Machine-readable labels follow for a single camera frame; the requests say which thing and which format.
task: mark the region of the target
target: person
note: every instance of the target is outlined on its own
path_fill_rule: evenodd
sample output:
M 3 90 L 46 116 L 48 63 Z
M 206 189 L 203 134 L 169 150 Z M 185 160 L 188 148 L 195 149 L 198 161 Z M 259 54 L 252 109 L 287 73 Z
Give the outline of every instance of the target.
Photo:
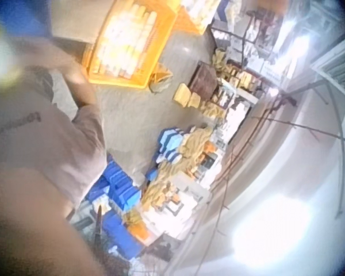
M 67 222 L 106 167 L 95 90 L 47 39 L 17 39 L 25 70 L 0 89 L 0 275 L 105 275 Z M 51 100 L 59 70 L 78 107 L 71 121 Z

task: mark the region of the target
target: brown shirt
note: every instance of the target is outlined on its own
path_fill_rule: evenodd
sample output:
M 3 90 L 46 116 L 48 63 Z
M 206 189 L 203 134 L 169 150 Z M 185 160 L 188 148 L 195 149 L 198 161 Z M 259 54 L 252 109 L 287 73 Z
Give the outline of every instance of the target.
M 70 121 L 27 74 L 0 92 L 1 167 L 37 171 L 77 207 L 106 167 L 99 108 L 84 106 Z

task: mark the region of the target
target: orange plastic crate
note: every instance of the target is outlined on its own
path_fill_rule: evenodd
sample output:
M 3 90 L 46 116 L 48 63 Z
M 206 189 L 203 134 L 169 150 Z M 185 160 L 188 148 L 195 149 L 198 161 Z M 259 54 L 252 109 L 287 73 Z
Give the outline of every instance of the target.
M 170 36 L 171 30 L 173 29 L 175 20 L 177 19 L 177 12 L 173 11 L 165 1 L 161 0 L 135 0 L 134 3 L 143 5 L 149 12 L 156 12 L 157 18 L 154 27 L 148 41 L 146 43 L 145 59 L 140 69 L 137 69 L 132 75 L 131 79 L 123 77 L 113 77 L 108 75 L 102 75 L 100 73 L 93 73 L 97 58 L 97 52 L 100 49 L 101 40 L 104 36 L 107 26 L 109 25 L 113 9 L 117 1 L 116 0 L 111 8 L 105 23 L 102 27 L 101 34 L 92 50 L 91 57 L 89 49 L 86 49 L 83 55 L 83 66 L 87 68 L 87 75 L 91 83 L 97 83 L 102 85 L 117 85 L 127 86 L 144 89 L 148 85 L 150 76 L 160 58 L 163 48 L 166 45 L 167 39 Z
M 182 30 L 187 33 L 193 33 L 195 35 L 202 35 L 206 31 L 207 26 L 204 28 L 197 26 L 190 18 L 185 7 L 181 7 L 178 12 L 178 18 L 174 24 L 173 30 Z

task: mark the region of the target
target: gray floor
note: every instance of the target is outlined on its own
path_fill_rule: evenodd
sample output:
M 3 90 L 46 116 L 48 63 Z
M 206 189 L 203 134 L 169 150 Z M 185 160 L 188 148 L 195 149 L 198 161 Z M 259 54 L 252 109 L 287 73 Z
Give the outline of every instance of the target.
M 210 62 L 213 49 L 213 39 L 207 33 L 200 37 L 173 33 L 160 57 L 160 62 L 174 74 L 172 84 L 164 92 L 153 95 L 126 87 L 98 86 L 107 149 L 129 175 L 140 179 L 140 173 L 146 172 L 162 129 L 185 129 L 202 121 L 197 110 L 182 108 L 172 98 L 180 83 L 189 83 L 200 60 Z M 63 85 L 61 77 L 55 76 L 54 100 L 72 117 L 76 107 L 70 95 L 62 92 Z

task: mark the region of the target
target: cable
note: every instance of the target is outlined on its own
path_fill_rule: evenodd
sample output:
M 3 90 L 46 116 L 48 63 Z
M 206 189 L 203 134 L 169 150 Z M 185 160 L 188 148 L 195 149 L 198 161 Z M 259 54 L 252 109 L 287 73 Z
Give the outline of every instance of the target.
M 340 113 L 338 110 L 338 106 L 336 105 L 335 96 L 332 93 L 332 90 L 329 86 L 329 83 L 326 83 L 327 90 L 329 92 L 329 96 L 331 97 L 332 106 L 335 111 L 335 116 L 338 121 L 338 127 L 340 132 L 340 142 L 341 142 L 341 153 L 342 153 L 342 163 L 341 163 L 341 187 L 340 187 L 340 194 L 339 194 L 339 204 L 338 210 L 336 212 L 336 218 L 338 218 L 342 214 L 342 205 L 343 205 L 343 198 L 344 198 L 344 189 L 345 189 L 345 138 L 343 132 L 343 123 L 340 117 Z
M 213 238 L 214 238 L 214 234 L 216 233 L 217 231 L 217 227 L 219 226 L 219 221 L 220 221 L 220 218 L 221 218 L 221 213 L 223 211 L 223 208 L 224 208 L 224 204 L 225 204 L 225 199 L 226 199 L 226 193 L 228 191 L 228 184 L 229 184 L 229 177 L 227 178 L 226 180 L 226 185 L 225 185 L 225 192 L 224 192 L 224 196 L 223 196 L 223 201 L 221 202 L 221 207 L 220 207 L 220 211 L 218 212 L 218 216 L 217 216 L 217 220 L 216 220 L 216 224 L 214 226 L 214 229 L 212 231 L 212 235 L 211 235 L 211 238 L 210 238 L 210 241 L 207 245 L 207 248 L 206 248 L 206 251 L 202 257 L 202 260 L 197 268 L 197 270 L 195 271 L 194 273 L 194 276 L 197 276 L 198 275 L 198 272 L 200 272 L 200 269 L 202 267 L 202 264 L 204 262 L 204 260 L 206 259 L 207 257 L 207 253 L 208 253 L 208 250 L 211 248 L 211 245 L 212 245 L 212 242 L 213 242 Z

